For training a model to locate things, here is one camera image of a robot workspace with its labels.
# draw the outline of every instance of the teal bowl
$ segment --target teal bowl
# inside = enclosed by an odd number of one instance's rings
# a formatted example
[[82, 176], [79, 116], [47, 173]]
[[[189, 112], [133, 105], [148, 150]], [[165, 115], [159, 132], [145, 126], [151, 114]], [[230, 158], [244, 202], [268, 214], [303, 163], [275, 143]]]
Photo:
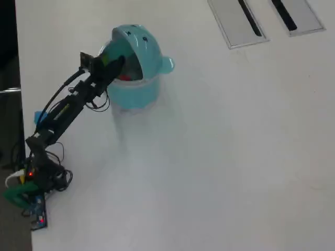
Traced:
[[113, 108], [121, 111], [138, 111], [151, 106], [159, 96], [160, 74], [174, 69], [173, 60], [162, 55], [155, 37], [142, 25], [114, 28], [112, 39], [101, 48], [99, 55], [104, 63], [123, 55], [126, 64], [136, 56], [137, 66], [131, 66], [130, 72], [140, 72], [139, 77], [131, 78], [133, 81], [116, 79], [107, 88]]

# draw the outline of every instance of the white tabletop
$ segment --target white tabletop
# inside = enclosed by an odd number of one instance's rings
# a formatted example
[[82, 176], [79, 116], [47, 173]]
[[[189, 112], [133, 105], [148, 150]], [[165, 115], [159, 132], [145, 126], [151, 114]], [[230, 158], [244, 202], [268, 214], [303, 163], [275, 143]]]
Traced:
[[60, 138], [74, 178], [33, 250], [334, 250], [335, 4], [310, 3], [327, 30], [289, 38], [250, 0], [271, 41], [229, 50], [206, 0], [16, 0], [26, 136], [118, 25], [176, 63], [152, 109], [84, 109]]

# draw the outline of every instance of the wire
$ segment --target wire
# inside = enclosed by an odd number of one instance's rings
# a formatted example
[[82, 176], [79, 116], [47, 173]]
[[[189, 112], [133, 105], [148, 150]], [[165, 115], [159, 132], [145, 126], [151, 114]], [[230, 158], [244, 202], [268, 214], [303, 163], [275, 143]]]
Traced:
[[106, 100], [101, 106], [99, 106], [97, 108], [94, 108], [94, 107], [91, 107], [88, 104], [86, 104], [86, 107], [91, 109], [91, 110], [97, 110], [97, 109], [103, 108], [107, 104], [107, 101], [108, 101], [108, 94], [107, 94], [107, 91], [106, 91]]
[[49, 152], [49, 151], [46, 151], [46, 153], [47, 153], [48, 156], [55, 157], [58, 161], [58, 164], [61, 165], [61, 160], [59, 159], [59, 157], [57, 155], [55, 155], [54, 153]]
[[57, 103], [55, 103], [50, 110], [48, 111], [48, 113], [50, 113], [58, 104], [60, 103], [60, 101], [58, 101]]
[[84, 73], [85, 73], [85, 71], [81, 67], [79, 67], [79, 70], [76, 73], [74, 73], [71, 77], [69, 77], [64, 82], [64, 84], [57, 90], [57, 92], [51, 97], [51, 99], [49, 100], [47, 105], [44, 107], [43, 111], [41, 112], [41, 114], [40, 114], [40, 116], [37, 120], [35, 132], [37, 132], [37, 127], [39, 126], [39, 124], [40, 124], [40, 122], [43, 118], [43, 115], [46, 113], [47, 109], [49, 108], [51, 103], [54, 101], [56, 96], [62, 91], [62, 89], [64, 89], [66, 86], [70, 85], [76, 78], [78, 78], [80, 75], [82, 75]]
[[65, 186], [65, 187], [56, 189], [56, 191], [58, 191], [58, 192], [65, 191], [65, 190], [68, 188], [68, 186], [69, 186], [69, 184], [71, 183], [72, 178], [73, 178], [73, 173], [72, 173], [70, 170], [65, 169], [64, 172], [65, 172], [65, 175], [66, 175], [66, 174], [70, 174], [70, 178], [69, 178], [69, 180], [66, 182], [66, 186]]
[[63, 145], [61, 142], [59, 142], [59, 141], [57, 141], [55, 144], [60, 144], [60, 145], [62, 146], [62, 149], [63, 149], [63, 157], [62, 157], [61, 162], [63, 162], [64, 157], [65, 157], [65, 155], [64, 155], [64, 145]]
[[[90, 106], [88, 106], [88, 105], [86, 104], [86, 107], [87, 107], [88, 109], [92, 110], [92, 111], [95, 111], [95, 112], [103, 112], [103, 111], [106, 111], [106, 110], [109, 108], [109, 106], [110, 106], [110, 99], [109, 99], [109, 95], [107, 94], [107, 92], [106, 92], [106, 96], [107, 96], [106, 101], [105, 101], [105, 103], [104, 103], [102, 106], [99, 106], [98, 108], [95, 109], [95, 108], [90, 107]], [[106, 109], [104, 109], [104, 110], [97, 110], [97, 109], [99, 109], [99, 108], [103, 108], [103, 107], [106, 105], [107, 101], [108, 101], [108, 106], [106, 107]]]

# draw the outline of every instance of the plastic lid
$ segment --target plastic lid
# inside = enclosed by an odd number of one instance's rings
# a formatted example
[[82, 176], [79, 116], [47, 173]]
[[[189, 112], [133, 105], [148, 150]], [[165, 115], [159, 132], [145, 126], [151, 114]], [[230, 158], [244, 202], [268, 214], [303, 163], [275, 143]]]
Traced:
[[162, 56], [155, 37], [141, 25], [122, 25], [112, 31], [112, 41], [100, 51], [106, 60], [115, 60], [123, 55], [126, 58], [135, 54], [144, 79], [150, 79], [160, 73], [170, 73], [174, 62], [167, 56]]

